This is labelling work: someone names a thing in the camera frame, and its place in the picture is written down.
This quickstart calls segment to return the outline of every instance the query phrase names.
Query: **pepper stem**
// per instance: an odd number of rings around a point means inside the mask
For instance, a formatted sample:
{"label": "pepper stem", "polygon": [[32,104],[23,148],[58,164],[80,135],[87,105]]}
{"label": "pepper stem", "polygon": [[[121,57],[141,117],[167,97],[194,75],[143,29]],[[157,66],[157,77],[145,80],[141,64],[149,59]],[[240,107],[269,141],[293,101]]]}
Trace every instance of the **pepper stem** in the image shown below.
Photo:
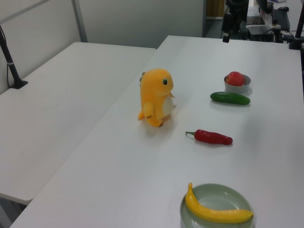
{"label": "pepper stem", "polygon": [[186,132],[186,134],[192,134],[192,135],[194,135],[195,132]]}

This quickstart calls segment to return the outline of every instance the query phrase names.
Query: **plush toy tail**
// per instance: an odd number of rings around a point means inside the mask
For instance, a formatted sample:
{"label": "plush toy tail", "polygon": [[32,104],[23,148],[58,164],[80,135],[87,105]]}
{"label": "plush toy tail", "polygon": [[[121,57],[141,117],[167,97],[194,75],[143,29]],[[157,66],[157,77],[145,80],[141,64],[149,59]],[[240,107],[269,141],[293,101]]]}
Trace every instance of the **plush toy tail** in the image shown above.
{"label": "plush toy tail", "polygon": [[142,120],[144,118],[143,111],[141,110],[138,114],[138,120]]}

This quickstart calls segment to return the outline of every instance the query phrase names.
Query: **toy banana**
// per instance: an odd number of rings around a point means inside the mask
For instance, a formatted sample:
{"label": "toy banana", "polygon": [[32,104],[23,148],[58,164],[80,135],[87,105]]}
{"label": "toy banana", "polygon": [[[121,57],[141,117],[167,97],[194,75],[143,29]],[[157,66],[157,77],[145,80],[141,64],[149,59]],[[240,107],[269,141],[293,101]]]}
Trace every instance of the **toy banana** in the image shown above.
{"label": "toy banana", "polygon": [[150,125],[160,127],[162,118],[173,110],[172,77],[167,70],[152,69],[142,74],[140,82],[142,110],[138,120],[145,118]]}
{"label": "toy banana", "polygon": [[186,194],[186,205],[188,209],[197,217],[212,222],[240,223],[245,222],[251,217],[253,217],[253,213],[248,210],[212,210],[202,206],[193,194],[192,183],[188,185],[188,192]]}

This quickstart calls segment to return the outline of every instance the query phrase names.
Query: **light green plate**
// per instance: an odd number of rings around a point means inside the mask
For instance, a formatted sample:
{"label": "light green plate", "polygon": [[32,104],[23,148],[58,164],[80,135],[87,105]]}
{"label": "light green plate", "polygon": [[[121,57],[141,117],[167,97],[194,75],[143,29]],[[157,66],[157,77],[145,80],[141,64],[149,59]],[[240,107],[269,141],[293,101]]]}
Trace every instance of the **light green plate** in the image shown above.
{"label": "light green plate", "polygon": [[[199,185],[193,188],[193,193],[201,205],[210,209],[246,209],[252,211],[241,194],[224,185]],[[187,208],[185,197],[180,204],[180,219],[184,228],[252,228],[253,225],[253,218],[236,224],[215,223],[200,219]]]}

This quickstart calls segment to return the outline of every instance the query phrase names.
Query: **yellow banana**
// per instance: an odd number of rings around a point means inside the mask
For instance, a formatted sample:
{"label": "yellow banana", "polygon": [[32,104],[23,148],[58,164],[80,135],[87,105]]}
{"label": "yellow banana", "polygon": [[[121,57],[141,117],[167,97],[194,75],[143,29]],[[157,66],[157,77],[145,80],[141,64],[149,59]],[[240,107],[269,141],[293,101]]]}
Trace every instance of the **yellow banana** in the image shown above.
{"label": "yellow banana", "polygon": [[202,206],[196,199],[192,190],[192,183],[188,185],[186,194],[186,205],[189,210],[197,217],[218,223],[239,223],[253,217],[253,213],[249,210],[212,210]]}

